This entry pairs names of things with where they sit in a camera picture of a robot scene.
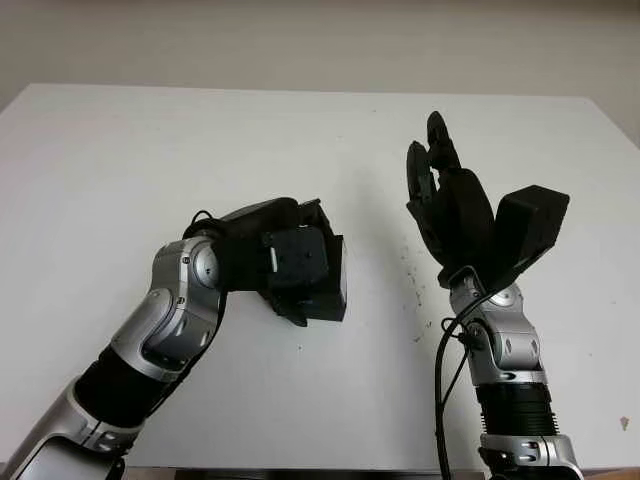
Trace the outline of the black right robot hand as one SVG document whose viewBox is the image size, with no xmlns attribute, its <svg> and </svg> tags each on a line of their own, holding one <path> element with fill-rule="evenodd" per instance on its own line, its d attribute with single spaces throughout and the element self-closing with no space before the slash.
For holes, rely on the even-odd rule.
<svg viewBox="0 0 640 480">
<path fill-rule="evenodd" d="M 407 209 L 441 266 L 440 286 L 450 289 L 461 270 L 481 273 L 491 263 L 495 220 L 478 177 L 461 166 L 439 112 L 428 116 L 426 132 L 427 143 L 414 141 L 407 151 Z"/>
</svg>

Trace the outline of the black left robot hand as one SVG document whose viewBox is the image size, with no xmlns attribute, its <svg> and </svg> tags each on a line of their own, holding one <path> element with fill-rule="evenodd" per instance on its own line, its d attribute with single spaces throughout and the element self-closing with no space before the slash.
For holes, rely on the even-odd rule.
<svg viewBox="0 0 640 480">
<path fill-rule="evenodd" d="M 333 232 L 318 199 L 276 198 L 222 222 L 224 236 L 213 246 L 221 291 L 255 291 L 300 327 L 310 319 L 344 319 L 343 237 Z"/>
</svg>

